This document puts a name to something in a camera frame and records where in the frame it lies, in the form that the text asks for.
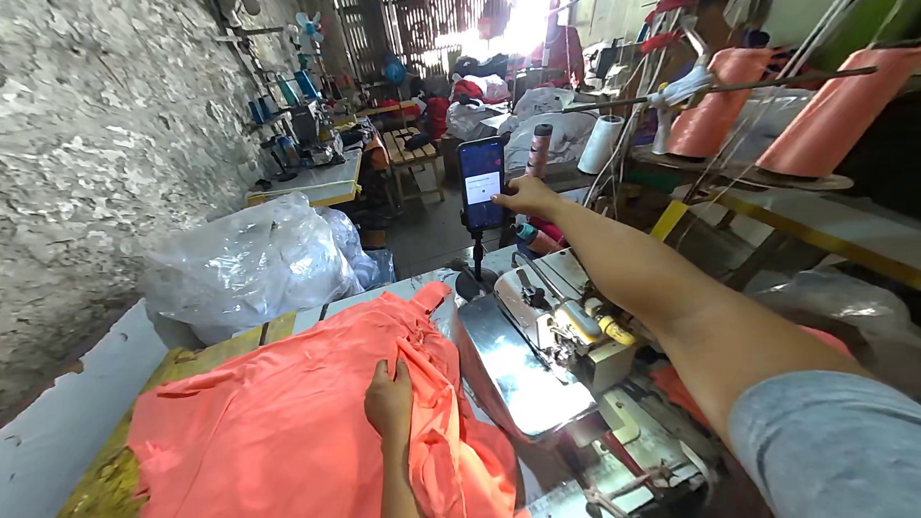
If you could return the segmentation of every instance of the gray sleeve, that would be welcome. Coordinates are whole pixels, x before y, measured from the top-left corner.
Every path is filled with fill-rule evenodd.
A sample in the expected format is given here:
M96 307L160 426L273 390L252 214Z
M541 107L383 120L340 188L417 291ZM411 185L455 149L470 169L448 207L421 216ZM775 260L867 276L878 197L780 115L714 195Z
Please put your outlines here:
M921 516L921 405L887 385L777 376L739 398L729 437L778 518Z

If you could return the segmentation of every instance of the white thread spool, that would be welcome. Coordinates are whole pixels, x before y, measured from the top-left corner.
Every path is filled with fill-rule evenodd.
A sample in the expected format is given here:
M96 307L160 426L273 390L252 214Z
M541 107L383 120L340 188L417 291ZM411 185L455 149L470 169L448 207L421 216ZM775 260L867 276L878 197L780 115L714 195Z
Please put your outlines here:
M611 157L617 137L624 128L624 119L617 115L604 115L595 122L591 136L579 159L578 169L586 174L598 174Z

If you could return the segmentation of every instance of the workshop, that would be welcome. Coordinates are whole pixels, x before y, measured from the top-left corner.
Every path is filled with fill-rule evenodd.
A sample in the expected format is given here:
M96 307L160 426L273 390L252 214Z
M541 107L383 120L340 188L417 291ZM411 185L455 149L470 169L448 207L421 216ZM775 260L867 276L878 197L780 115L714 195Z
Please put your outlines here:
M921 516L919 0L4 0L0 57L4 518Z

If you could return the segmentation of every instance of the phone holder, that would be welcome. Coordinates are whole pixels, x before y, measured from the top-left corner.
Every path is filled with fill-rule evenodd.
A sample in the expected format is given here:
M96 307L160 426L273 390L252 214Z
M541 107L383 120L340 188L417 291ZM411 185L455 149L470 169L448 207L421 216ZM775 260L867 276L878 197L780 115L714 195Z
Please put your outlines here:
M460 210L460 223L462 223L464 227L467 226L467 213L463 209ZM483 268L483 231L470 230L470 235L474 240L473 270L471 270L466 263L460 265L460 275L458 275L454 284L458 295L462 296L466 301L473 300L473 298L480 295L481 292L486 294L492 293L493 286L495 286L495 282L499 279L499 276L494 271Z

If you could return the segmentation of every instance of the wooden stool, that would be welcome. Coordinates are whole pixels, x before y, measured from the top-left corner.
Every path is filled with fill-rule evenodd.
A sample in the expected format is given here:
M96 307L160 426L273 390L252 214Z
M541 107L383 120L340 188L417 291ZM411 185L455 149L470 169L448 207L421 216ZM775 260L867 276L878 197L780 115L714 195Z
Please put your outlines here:
M403 206L403 202L406 200L433 193L438 193L441 201L445 201L445 193L441 189L441 181L443 178L438 175L438 170L435 165L435 159L438 157L438 152L435 150L435 147L431 144L426 144L412 151L406 149L406 141L413 135L418 135L418 133L418 129L408 128L384 134L384 146L387 148L387 153L391 157L391 171L393 171L393 179L397 182L397 194L400 197L400 206ZM404 195L401 177L405 173L412 174L413 167L416 166L422 166L424 171L428 163L432 164L432 172L435 173L436 188L430 191L422 191L418 194Z

